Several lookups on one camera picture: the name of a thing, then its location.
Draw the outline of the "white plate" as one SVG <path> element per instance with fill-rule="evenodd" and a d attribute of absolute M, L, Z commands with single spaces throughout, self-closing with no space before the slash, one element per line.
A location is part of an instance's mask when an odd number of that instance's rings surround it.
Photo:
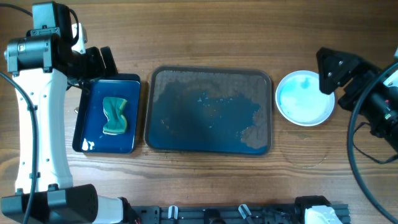
<path fill-rule="evenodd" d="M 317 126 L 335 109 L 335 95 L 320 91 L 319 74 L 298 70 L 286 75 L 275 91 L 275 103 L 281 115 L 299 126 Z"/>

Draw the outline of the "green yellow sponge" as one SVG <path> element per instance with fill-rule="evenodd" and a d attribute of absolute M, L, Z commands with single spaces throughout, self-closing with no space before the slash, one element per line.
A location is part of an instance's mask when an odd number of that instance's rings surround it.
<path fill-rule="evenodd" d="M 127 130 L 127 119 L 124 116 L 124 109 L 127 100 L 118 97 L 104 97 L 103 113 L 107 118 L 103 126 L 103 133 L 108 135 L 124 134 Z"/>

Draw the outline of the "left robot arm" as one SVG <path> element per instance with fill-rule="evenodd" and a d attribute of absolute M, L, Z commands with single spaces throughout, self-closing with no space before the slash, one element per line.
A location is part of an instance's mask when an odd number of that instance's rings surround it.
<path fill-rule="evenodd" d="M 74 186 L 65 146 L 67 90 L 117 72 L 108 47 L 85 49 L 73 9 L 57 2 L 32 6 L 34 26 L 9 41 L 4 79 L 18 97 L 20 164 L 15 194 L 1 199 L 18 223 L 139 223 L 129 202 Z"/>

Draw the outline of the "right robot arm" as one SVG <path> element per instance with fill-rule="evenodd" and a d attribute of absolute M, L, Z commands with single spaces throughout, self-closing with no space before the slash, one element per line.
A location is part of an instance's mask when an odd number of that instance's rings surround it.
<path fill-rule="evenodd" d="M 345 91 L 338 105 L 351 112 L 346 148 L 354 179 L 373 207 L 391 223 L 397 223 L 366 186 L 354 156 L 354 135 L 365 124 L 371 128 L 371 135 L 397 150 L 397 56 L 384 69 L 359 55 L 326 47 L 317 51 L 316 58 L 320 91 L 330 94 L 339 87 Z"/>

